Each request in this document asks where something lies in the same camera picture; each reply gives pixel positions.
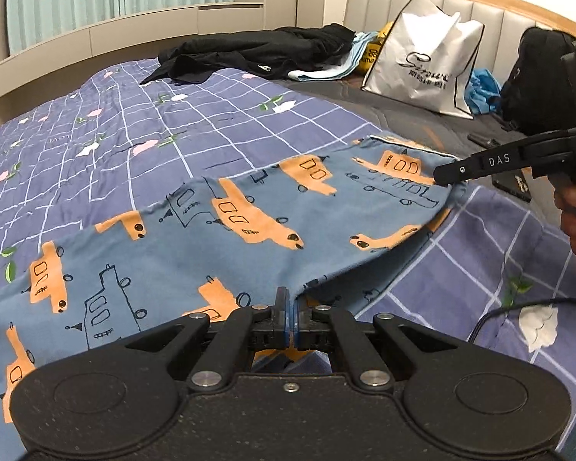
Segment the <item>blue orange printed pants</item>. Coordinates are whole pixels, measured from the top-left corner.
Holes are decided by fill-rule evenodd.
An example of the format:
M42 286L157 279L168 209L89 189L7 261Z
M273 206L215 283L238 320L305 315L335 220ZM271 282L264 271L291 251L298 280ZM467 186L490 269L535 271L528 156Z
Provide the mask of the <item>blue orange printed pants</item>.
M279 288L351 311L379 297L449 213L450 156L370 136L234 178L184 182L152 206L0 260L0 460L10 416L44 364L193 312L214 322Z

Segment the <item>black clothing pile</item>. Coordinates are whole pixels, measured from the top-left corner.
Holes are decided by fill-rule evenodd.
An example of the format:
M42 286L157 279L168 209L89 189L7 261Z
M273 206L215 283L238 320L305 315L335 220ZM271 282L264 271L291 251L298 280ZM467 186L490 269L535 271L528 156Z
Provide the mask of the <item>black clothing pile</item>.
M196 35L158 55L159 67L141 82L170 79L199 85L221 69L237 69L268 80L293 70L338 63L351 50L355 32L340 25L322 28L280 27Z

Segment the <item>small black remote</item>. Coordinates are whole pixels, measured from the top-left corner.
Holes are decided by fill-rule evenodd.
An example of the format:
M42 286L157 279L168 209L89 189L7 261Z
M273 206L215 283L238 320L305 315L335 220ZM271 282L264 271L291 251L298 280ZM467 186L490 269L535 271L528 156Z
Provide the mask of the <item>small black remote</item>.
M469 142L474 143L474 145L484 149L492 149L500 145L500 143L497 142L494 138L487 138L487 136L477 133L468 133L467 139Z

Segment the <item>black backpack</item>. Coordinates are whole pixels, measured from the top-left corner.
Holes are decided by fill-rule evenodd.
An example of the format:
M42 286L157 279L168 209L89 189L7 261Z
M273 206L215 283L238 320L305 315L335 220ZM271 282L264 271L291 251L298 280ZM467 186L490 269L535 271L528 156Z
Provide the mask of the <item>black backpack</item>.
M576 103L562 57L574 36L540 27L525 29L518 57L500 91L500 115L514 130L532 136L576 126Z

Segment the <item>blue plastic bag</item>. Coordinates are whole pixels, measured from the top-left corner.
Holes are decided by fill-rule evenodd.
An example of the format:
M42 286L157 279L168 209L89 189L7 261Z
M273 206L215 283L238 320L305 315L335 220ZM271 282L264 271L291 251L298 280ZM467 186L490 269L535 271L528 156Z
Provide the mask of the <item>blue plastic bag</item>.
M476 68L465 88L464 99L473 116L497 113L500 108L500 84L486 69Z

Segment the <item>purple grid floral quilt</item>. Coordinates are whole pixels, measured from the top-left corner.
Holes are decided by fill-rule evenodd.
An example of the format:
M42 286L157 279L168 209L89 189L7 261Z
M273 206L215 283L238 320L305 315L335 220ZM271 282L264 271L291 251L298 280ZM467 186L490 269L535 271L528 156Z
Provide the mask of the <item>purple grid floral quilt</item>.
M0 260L9 244L36 254L52 237L83 230L162 201L184 182L234 178L284 159L335 151L341 138L298 111L313 99L238 70L200 85L141 81L155 60L135 60L94 74L73 93L0 127ZM558 376L572 400L563 448L576 460L576 260L561 231L508 217L478 236L452 213L472 202L470 185L450 198L437 231L382 294L356 311L387 309L416 323L465 337L480 315L510 302L554 298L490 320L478 342Z

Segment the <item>white paper shopping bag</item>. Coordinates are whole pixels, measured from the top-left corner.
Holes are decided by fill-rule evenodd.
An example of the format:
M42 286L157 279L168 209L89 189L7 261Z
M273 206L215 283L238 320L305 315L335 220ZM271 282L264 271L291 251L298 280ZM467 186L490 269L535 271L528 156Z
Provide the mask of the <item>white paper shopping bag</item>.
M472 118L464 95L485 25L463 22L431 0L409 0L365 75L362 90L461 119Z

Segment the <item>yellow package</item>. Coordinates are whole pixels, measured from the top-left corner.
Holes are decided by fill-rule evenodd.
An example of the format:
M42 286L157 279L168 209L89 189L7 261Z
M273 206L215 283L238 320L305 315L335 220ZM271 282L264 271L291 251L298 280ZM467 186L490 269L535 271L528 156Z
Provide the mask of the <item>yellow package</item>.
M392 21L387 22L385 26L367 43L356 69L358 74L364 76L370 70L371 66L377 59L377 55L379 54L392 25Z

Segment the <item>light blue folded cloth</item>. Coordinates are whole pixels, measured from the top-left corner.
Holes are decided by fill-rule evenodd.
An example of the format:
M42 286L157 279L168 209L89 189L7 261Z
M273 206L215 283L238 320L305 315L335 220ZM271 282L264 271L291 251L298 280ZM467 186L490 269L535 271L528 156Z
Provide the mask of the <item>light blue folded cloth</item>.
M357 32L351 43L351 50L338 63L318 65L313 71L293 70L288 78L299 82L338 80L353 73L365 53L367 46L377 37L377 31Z

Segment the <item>padded wooden headboard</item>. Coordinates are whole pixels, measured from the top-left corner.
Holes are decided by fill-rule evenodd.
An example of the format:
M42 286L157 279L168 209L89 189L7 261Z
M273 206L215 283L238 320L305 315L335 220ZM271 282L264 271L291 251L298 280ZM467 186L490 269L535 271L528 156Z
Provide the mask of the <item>padded wooden headboard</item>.
M343 24L355 31L378 31L396 19L409 0L348 0ZM445 13L459 13L463 22L476 20L484 35L475 65L505 82L518 57L525 29L561 30L576 38L576 22L522 0L431 0Z

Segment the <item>beige window cabinet frame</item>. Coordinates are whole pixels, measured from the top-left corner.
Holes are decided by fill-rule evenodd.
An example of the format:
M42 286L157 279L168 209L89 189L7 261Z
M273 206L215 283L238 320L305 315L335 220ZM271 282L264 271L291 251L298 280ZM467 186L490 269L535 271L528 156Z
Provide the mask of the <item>beige window cabinet frame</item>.
M235 0L134 13L58 35L11 54L0 0L0 125L62 96L95 72L152 57L188 35L323 25L324 0Z

